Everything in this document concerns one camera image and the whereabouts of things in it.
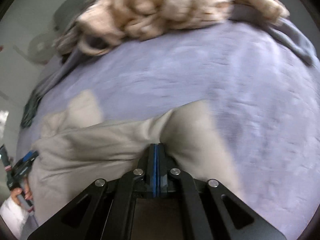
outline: person's arm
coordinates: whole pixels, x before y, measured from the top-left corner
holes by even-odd
[[[26,199],[32,199],[32,193],[29,189],[27,181],[25,183],[24,191]],[[29,216],[29,213],[22,207],[20,207],[20,201],[18,200],[17,195],[19,195],[21,192],[21,188],[16,188],[11,191],[11,196],[6,201],[4,201],[4,203],[0,207],[1,217],[17,239],[20,238],[23,226]]]

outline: triangular cutout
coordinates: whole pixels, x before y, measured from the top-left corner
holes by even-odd
[[[78,228],[90,202],[91,196],[86,195],[76,204],[73,209],[63,216],[61,222],[72,228]]]
[[[222,195],[221,198],[236,229],[242,229],[245,226],[253,223],[254,219],[241,207],[234,203],[231,198],[229,198],[227,195]]]

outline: lavender fabric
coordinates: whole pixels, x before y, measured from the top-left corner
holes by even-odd
[[[272,38],[268,27],[229,20],[128,41],[80,64],[44,96],[33,124],[20,133],[17,157],[39,138],[41,119],[84,89],[115,120],[147,119],[207,99],[246,203],[288,240],[297,239],[319,205],[319,61],[307,38],[285,24],[292,35],[279,35],[296,50]]]

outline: silver screw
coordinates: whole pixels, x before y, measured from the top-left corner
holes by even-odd
[[[142,169],[135,169],[135,170],[133,171],[133,174],[134,174],[134,175],[142,175],[142,174],[143,174],[143,170],[142,170]]]
[[[219,185],[219,182],[215,179],[210,179],[208,184],[210,187],[217,187]]]
[[[170,170],[171,174],[173,175],[179,175],[181,171],[178,168],[173,168]]]
[[[104,179],[97,179],[94,184],[95,184],[97,187],[102,187],[105,183],[106,183],[106,182],[104,181]]]

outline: fluffy beige blanket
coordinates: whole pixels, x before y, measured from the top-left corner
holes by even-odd
[[[44,118],[41,139],[33,145],[40,155],[29,175],[40,224],[96,179],[110,181],[133,170],[150,143],[164,143],[167,154],[194,178],[218,179],[242,197],[205,101],[145,121],[100,122],[101,111],[88,90],[65,111]]]
[[[103,55],[127,36],[143,41],[170,29],[196,29],[221,23],[229,17],[234,2],[256,8],[271,23],[289,15],[278,0],[96,0],[58,40],[57,50],[61,54],[72,51],[75,39],[82,33],[80,50],[91,56]],[[92,48],[85,35],[99,37],[108,46]]]

